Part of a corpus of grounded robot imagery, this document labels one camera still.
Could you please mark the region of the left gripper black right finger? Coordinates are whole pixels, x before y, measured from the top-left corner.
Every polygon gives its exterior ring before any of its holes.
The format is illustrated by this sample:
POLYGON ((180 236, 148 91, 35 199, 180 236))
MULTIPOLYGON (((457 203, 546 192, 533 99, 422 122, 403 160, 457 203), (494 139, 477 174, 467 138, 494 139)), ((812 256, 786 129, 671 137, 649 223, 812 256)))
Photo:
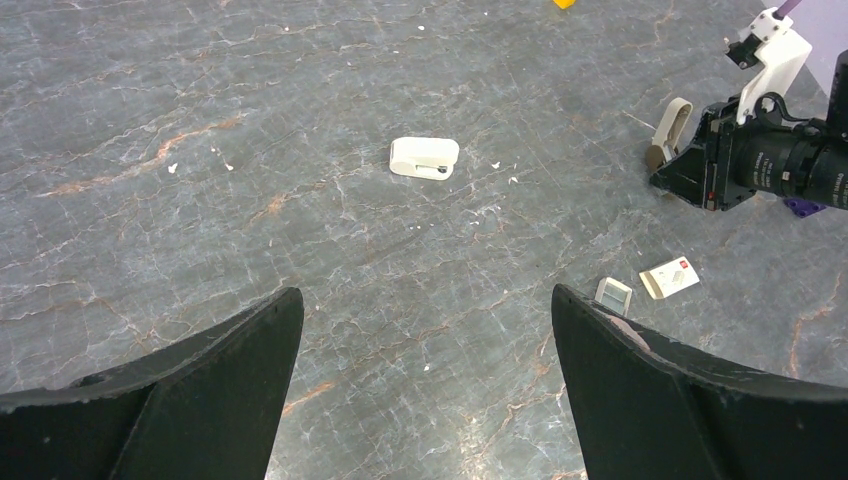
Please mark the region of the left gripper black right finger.
POLYGON ((847 392, 743 366, 572 288, 552 327, 592 479, 843 479, 847 392))

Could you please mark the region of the staple strip box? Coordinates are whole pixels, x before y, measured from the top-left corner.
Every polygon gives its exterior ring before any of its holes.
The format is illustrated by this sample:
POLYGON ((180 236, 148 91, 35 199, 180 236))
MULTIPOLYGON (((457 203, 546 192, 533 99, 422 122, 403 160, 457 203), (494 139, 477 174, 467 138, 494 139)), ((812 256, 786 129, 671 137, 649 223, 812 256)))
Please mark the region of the staple strip box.
POLYGON ((685 256, 639 273, 650 297, 662 300, 700 282, 694 267, 685 256))

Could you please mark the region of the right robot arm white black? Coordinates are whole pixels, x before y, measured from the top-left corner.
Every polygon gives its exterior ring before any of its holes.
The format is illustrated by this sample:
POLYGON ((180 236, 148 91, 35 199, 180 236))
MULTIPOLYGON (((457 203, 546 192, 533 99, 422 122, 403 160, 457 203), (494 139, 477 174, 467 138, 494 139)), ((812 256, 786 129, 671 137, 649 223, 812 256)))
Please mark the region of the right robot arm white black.
POLYGON ((709 211, 727 211, 768 192, 847 207, 847 55, 836 60, 826 118, 796 118, 765 93, 738 124, 732 96, 703 110, 693 139, 649 177, 652 186, 709 211))

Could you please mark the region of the yellow cube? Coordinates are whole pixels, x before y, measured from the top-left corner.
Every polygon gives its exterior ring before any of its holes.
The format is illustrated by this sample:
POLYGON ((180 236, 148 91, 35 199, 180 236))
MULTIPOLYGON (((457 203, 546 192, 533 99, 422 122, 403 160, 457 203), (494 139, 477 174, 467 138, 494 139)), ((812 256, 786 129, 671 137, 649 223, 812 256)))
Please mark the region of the yellow cube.
POLYGON ((554 2, 554 3, 555 3, 555 4, 556 4, 556 5, 557 5, 560 9, 568 9, 568 8, 572 7, 572 6, 576 3, 576 0, 553 0, 553 2, 554 2))

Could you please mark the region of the purple red block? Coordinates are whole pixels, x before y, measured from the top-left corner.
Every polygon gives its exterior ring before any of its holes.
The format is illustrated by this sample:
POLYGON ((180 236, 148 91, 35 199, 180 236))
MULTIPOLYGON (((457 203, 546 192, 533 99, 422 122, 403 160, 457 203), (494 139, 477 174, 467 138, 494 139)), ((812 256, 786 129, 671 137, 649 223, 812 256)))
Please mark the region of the purple red block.
POLYGON ((786 198, 783 203, 799 218, 806 218, 826 209, 825 205, 798 198, 786 198))

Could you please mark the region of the clear staple tray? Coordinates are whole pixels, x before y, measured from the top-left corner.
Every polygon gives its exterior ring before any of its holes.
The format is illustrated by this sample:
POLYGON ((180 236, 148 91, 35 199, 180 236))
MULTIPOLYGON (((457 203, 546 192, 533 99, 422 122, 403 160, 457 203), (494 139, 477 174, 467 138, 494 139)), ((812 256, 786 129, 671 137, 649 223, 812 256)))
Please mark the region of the clear staple tray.
POLYGON ((596 288, 594 300, 620 316, 627 316, 633 289, 612 278, 602 278, 596 288))

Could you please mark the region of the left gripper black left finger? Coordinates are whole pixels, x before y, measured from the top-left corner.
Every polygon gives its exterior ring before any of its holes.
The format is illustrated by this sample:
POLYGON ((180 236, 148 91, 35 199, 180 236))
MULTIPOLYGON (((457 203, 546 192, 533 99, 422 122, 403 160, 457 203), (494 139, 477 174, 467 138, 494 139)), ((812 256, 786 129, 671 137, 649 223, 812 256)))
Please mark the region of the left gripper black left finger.
POLYGON ((229 319, 60 389, 1 398, 5 479, 261 479, 299 350, 283 288, 229 319))

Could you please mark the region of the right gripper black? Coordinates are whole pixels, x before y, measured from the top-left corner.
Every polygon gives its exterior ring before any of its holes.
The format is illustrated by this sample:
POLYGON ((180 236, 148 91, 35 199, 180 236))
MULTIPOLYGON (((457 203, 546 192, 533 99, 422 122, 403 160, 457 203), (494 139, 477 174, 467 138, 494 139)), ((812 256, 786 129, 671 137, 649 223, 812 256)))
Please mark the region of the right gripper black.
POLYGON ((732 156, 740 146, 737 130, 738 99, 707 106, 692 144, 675 154, 668 146, 649 146, 649 183, 692 206, 727 211, 753 198, 757 191, 739 185, 732 156))

